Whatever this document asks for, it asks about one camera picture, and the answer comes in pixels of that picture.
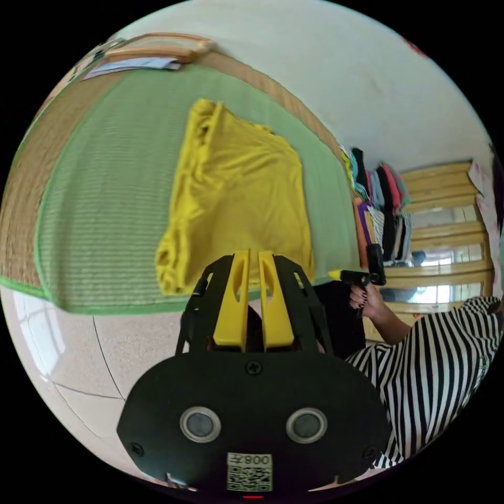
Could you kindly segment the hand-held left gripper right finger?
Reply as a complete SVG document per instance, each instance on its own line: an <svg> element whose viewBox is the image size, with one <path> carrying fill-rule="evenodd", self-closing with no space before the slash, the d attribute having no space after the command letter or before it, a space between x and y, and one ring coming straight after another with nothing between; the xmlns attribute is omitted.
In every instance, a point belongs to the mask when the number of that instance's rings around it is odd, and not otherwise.
<svg viewBox="0 0 504 504"><path fill-rule="evenodd" d="M259 252L258 265L263 345L271 352L291 346L294 334L273 253Z"/></svg>

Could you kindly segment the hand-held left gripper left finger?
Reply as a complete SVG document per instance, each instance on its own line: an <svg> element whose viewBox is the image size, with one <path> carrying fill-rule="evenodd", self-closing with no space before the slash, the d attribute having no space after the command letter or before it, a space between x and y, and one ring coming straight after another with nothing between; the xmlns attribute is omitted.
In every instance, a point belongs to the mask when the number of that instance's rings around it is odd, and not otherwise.
<svg viewBox="0 0 504 504"><path fill-rule="evenodd" d="M222 303L213 340L217 347L245 349L247 339L250 250L237 251L230 259Z"/></svg>

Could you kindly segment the person's right hand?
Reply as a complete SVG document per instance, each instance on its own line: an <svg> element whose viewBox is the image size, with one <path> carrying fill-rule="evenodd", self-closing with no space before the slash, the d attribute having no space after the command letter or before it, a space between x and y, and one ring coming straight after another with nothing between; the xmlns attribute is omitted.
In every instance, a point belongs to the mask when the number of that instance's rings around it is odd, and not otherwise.
<svg viewBox="0 0 504 504"><path fill-rule="evenodd" d="M352 286L350 288L350 306L354 310L361 311L362 315L372 322L384 320L387 307L379 291L371 283L365 287Z"/></svg>

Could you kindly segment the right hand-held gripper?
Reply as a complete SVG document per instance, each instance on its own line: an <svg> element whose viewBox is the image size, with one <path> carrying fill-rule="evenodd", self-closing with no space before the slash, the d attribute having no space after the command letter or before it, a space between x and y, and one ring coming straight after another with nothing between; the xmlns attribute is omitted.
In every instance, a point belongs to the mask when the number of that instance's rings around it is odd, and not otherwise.
<svg viewBox="0 0 504 504"><path fill-rule="evenodd" d="M334 269L328 271L332 280L340 280L346 285L358 287L366 295L366 287L373 283L373 274L353 270Z"/></svg>

